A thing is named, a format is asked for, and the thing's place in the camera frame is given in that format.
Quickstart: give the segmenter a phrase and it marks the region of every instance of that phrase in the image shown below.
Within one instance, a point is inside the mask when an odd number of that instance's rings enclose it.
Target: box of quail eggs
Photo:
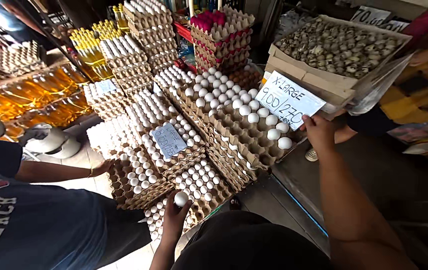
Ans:
[[[268,64],[326,102],[343,106],[410,38],[320,15],[274,41]]]
[[[108,171],[112,197],[118,208],[143,209],[173,191],[174,184],[155,169],[144,146],[124,148],[124,151]]]
[[[232,189],[221,177],[212,162],[204,159],[180,172],[172,180],[176,189],[185,192],[189,200],[194,202],[191,210],[196,223],[208,217],[233,195]]]

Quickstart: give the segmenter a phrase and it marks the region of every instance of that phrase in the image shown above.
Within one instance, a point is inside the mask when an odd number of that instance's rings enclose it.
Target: egg tray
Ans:
[[[149,156],[147,150],[143,146],[139,146],[134,151],[144,152],[144,156]],[[151,164],[150,168],[155,167],[150,159],[147,162]],[[133,170],[132,164],[129,161],[116,160],[112,169],[108,171],[110,186],[114,189],[112,197],[118,203],[117,208],[122,209],[141,209],[146,207],[152,200],[159,198],[173,190],[174,185],[155,169],[153,175],[157,176],[157,182],[151,184],[147,189],[142,189],[142,192],[135,194],[133,187],[129,184],[127,174]]]
[[[199,98],[198,92],[195,92],[193,97],[188,97],[182,89],[177,89],[177,94],[187,106],[191,107],[193,113],[204,122],[210,122],[221,138],[228,138],[226,141],[237,147],[238,154],[250,163],[251,168],[265,170],[289,153],[289,149],[279,149],[274,141],[267,139],[267,131],[275,126],[265,125],[265,118],[260,118],[256,124],[249,123],[247,116],[241,116],[238,110],[232,108],[232,104],[209,117],[208,112],[211,110],[209,103],[202,108],[195,104],[195,100]],[[287,137],[293,140],[293,146],[301,142],[301,137],[292,130]]]
[[[223,12],[226,15],[226,24],[224,26],[217,26],[215,24],[211,29],[210,33],[201,30],[195,25],[192,25],[189,21],[191,27],[191,35],[194,36],[204,36],[208,38],[212,43],[221,43],[228,42],[237,32],[242,32],[251,27],[254,24],[255,17],[254,15],[247,15],[242,13],[242,11],[237,11],[232,9],[227,5],[224,5],[220,12]]]

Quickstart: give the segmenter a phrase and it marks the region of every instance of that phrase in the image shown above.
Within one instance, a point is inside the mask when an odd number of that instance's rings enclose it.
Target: floor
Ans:
[[[97,152],[94,152],[88,143],[84,142],[82,148],[77,154],[68,159],[54,159],[49,156],[38,156],[41,161],[53,162],[63,165],[90,168],[95,167],[103,161],[103,158]],[[94,178],[84,178],[52,183],[69,189],[86,189],[97,192],[107,197],[111,197],[112,188],[109,186],[109,180],[106,175]],[[243,210],[258,213],[267,218],[272,223],[281,224],[292,230],[297,231],[320,249],[328,253],[327,237],[322,230],[312,221],[302,207],[298,205],[295,199],[286,192],[286,189],[273,176],[260,179],[255,184],[248,186],[243,192],[238,194],[243,205]],[[220,212],[228,210],[228,204],[223,205]],[[189,239],[197,231],[194,227],[184,234],[178,242],[175,250],[177,258]],[[112,263],[103,270],[125,270],[137,269],[147,270],[151,265],[154,252],[157,249],[154,243],[139,249],[126,257]]]

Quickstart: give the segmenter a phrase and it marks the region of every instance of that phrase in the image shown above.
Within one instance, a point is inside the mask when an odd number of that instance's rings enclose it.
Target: person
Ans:
[[[166,269],[417,269],[395,232],[369,201],[334,147],[334,128],[303,116],[320,161],[321,203],[331,258],[298,233],[251,212],[230,211],[205,221],[174,262],[175,246],[192,202],[170,194],[163,235],[151,270]]]
[[[22,160],[19,144],[0,141],[0,269],[96,269],[151,242],[142,210],[85,189],[31,185],[96,177],[93,169]]]
[[[20,0],[22,6],[33,15],[35,21],[42,22],[35,8],[26,0]],[[18,4],[12,0],[0,0],[0,27],[3,28],[15,41],[22,43],[24,41],[36,40],[46,50],[55,48],[37,26],[29,15],[18,7]]]
[[[335,142],[343,143],[357,133],[381,136],[397,127],[428,122],[428,10],[403,30],[412,36],[399,54],[421,49],[411,59],[393,85],[370,111],[359,116],[348,115],[346,123],[335,132]],[[314,148],[306,159],[317,161]]]

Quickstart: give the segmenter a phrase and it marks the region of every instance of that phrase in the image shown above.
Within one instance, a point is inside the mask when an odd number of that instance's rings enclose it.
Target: cardboard egg tray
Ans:
[[[147,150],[145,150],[143,146],[139,146],[134,149],[134,151],[142,151],[145,157],[149,156]],[[156,169],[153,169],[155,165],[152,164],[149,158],[147,158],[147,162],[150,163],[150,168],[153,170],[153,175],[157,177],[157,182],[150,184],[146,189],[142,188],[142,192],[139,194],[133,192],[133,187],[130,185],[130,181],[127,178],[127,174],[133,171],[132,163],[129,160],[116,160],[113,168],[108,171],[109,180],[111,181],[110,185],[114,189],[112,197],[118,203],[117,208],[143,209],[149,205],[151,201],[173,190],[174,184],[166,181]]]

